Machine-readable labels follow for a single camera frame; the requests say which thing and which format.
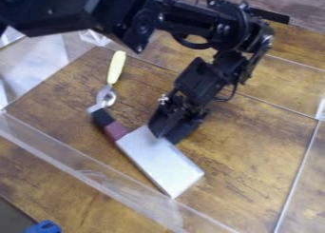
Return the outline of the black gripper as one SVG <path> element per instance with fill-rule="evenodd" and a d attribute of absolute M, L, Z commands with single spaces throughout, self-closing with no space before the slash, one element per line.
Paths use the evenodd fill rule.
<path fill-rule="evenodd" d="M 207 63 L 195 58 L 150 118 L 148 128 L 155 137 L 176 145 L 202 125 L 211 101 L 231 99 L 231 96 L 218 95 L 230 84 L 231 69 L 226 62 Z"/>

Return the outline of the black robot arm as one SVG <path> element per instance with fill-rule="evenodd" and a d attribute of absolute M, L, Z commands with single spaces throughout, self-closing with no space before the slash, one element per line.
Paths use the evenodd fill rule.
<path fill-rule="evenodd" d="M 0 35 L 7 28 L 28 37 L 92 29 L 136 53 L 162 30 L 190 49 L 215 49 L 210 63 L 191 61 L 148 121 L 174 144 L 202 125 L 210 101 L 226 100 L 217 93 L 251 78 L 274 36 L 247 3 L 225 0 L 0 0 Z"/>

